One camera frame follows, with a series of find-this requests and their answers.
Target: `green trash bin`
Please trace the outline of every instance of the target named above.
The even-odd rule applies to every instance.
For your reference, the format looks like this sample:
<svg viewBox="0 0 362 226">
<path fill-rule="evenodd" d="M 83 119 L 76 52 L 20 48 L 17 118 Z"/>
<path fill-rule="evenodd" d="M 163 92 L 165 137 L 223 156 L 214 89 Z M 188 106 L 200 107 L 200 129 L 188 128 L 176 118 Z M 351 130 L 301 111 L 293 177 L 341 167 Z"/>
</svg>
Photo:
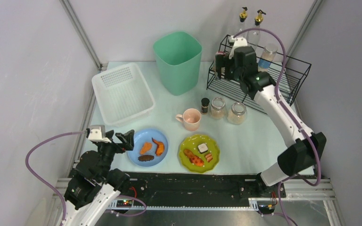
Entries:
<svg viewBox="0 0 362 226">
<path fill-rule="evenodd" d="M 153 45 L 160 79 L 173 95 L 181 95 L 197 84 L 202 46 L 185 32 L 174 32 Z"/>
</svg>

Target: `dish drying basket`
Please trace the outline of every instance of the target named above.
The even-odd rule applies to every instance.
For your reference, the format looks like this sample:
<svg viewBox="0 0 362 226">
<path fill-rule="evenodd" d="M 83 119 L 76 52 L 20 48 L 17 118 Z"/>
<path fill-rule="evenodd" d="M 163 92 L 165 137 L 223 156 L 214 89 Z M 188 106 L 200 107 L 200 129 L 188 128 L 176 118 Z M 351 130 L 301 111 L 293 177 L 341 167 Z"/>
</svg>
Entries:
<svg viewBox="0 0 362 226">
<path fill-rule="evenodd" d="M 232 49 L 232 46 L 228 43 L 228 39 L 230 35 L 226 35 L 224 39 L 221 41 L 218 51 L 223 51 L 225 53 L 229 53 Z M 257 46 L 257 52 L 262 52 L 263 47 Z M 276 58 L 282 56 L 281 53 L 277 52 Z M 303 82 L 307 78 L 307 75 L 310 72 L 310 68 L 312 66 L 311 63 L 308 63 L 303 60 L 299 60 L 293 58 L 291 56 L 287 56 L 287 66 L 285 68 L 284 73 L 282 74 L 282 79 L 280 82 L 280 92 L 288 102 L 289 105 L 292 105 L 296 99 L 297 93 L 299 92 Z M 278 75 L 281 72 L 282 65 L 281 63 L 272 62 L 268 73 L 270 76 L 277 81 Z M 224 74 L 222 74 L 222 79 L 215 79 L 215 66 L 214 62 L 209 67 L 209 72 L 207 75 L 207 84 L 206 89 L 214 91 L 220 95 L 228 97 L 237 102 L 241 102 L 244 105 L 253 108 L 259 112 L 266 114 L 263 108 L 258 105 L 254 100 L 247 96 L 239 87 L 239 82 L 234 80 L 226 80 L 224 78 Z"/>
<path fill-rule="evenodd" d="M 110 126 L 120 127 L 148 116 L 156 105 L 136 63 L 95 75 L 92 86 L 103 122 Z"/>
</svg>

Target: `green plate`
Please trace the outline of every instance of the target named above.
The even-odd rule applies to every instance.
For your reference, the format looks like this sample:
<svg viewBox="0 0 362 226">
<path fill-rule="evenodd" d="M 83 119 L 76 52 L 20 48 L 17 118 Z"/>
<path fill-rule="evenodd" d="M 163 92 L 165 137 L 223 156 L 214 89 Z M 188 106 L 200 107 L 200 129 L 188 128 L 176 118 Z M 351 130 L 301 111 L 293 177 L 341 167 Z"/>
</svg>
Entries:
<svg viewBox="0 0 362 226">
<path fill-rule="evenodd" d="M 197 149 L 197 146 L 202 143 L 206 143 L 207 147 L 209 148 L 209 151 L 203 154 L 199 153 L 199 150 Z M 195 155 L 197 155 L 200 159 L 202 159 L 203 162 L 205 163 L 204 166 L 199 167 L 192 164 L 189 161 L 189 158 L 184 154 L 184 149 L 191 150 Z M 205 155 L 209 153 L 212 154 L 213 160 L 207 162 Z M 185 140 L 180 144 L 178 156 L 180 157 L 181 164 L 189 171 L 196 173 L 205 173 L 209 170 L 214 169 L 215 166 L 220 161 L 220 149 L 217 146 L 217 143 L 214 139 L 210 138 L 207 135 L 196 134 L 185 138 Z"/>
</svg>

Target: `blue plate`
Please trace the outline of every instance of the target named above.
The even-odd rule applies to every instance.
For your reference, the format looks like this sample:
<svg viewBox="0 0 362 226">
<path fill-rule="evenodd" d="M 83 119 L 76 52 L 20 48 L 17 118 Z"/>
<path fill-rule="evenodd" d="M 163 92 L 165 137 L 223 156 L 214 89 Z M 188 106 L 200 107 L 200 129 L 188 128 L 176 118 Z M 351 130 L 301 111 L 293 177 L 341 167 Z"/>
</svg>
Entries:
<svg viewBox="0 0 362 226">
<path fill-rule="evenodd" d="M 157 157 L 155 154 L 157 145 L 155 143 L 153 143 L 152 138 L 157 141 L 163 142 L 163 144 L 165 145 L 165 152 L 162 155 L 160 155 L 159 157 Z M 145 142 L 152 143 L 152 148 L 148 152 L 145 153 L 145 154 L 153 155 L 155 157 L 151 161 L 139 161 L 138 160 L 138 157 L 141 156 L 140 150 Z M 127 151 L 127 154 L 133 163 L 135 163 L 139 166 L 142 166 L 142 167 L 150 167 L 150 166 L 154 166 L 154 165 L 158 164 L 166 157 L 167 149 L 168 149 L 167 138 L 162 132 L 160 132 L 157 129 L 142 129 L 134 134 L 134 150 Z"/>
</svg>

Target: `metal wire shelf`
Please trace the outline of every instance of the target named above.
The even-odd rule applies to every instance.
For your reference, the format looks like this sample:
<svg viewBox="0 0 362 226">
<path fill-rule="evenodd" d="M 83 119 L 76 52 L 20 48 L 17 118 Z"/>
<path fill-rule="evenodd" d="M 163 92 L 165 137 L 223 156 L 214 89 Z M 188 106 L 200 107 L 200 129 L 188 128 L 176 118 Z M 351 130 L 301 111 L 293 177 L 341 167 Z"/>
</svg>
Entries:
<svg viewBox="0 0 362 226">
<path fill-rule="evenodd" d="M 229 53 L 231 51 L 232 46 L 228 43 L 229 37 L 230 35 L 226 35 L 224 37 L 224 39 L 221 41 L 218 51 L 223 51 L 225 53 Z M 287 60 L 287 67 L 285 68 L 282 79 L 280 81 L 280 92 L 285 100 L 289 103 L 289 105 L 292 105 L 303 82 L 305 81 L 307 75 L 310 72 L 312 64 L 290 56 L 287 56 Z M 206 89 L 214 91 L 232 100 L 241 102 L 257 111 L 265 113 L 260 105 L 258 105 L 254 100 L 250 99 L 247 94 L 241 91 L 239 87 L 239 82 L 226 79 L 215 79 L 215 70 L 213 68 L 213 64 L 214 62 L 210 65 L 209 72 L 207 74 Z M 268 73 L 274 80 L 277 80 L 278 75 L 281 72 L 281 68 L 281 63 L 273 62 L 268 70 Z"/>
</svg>

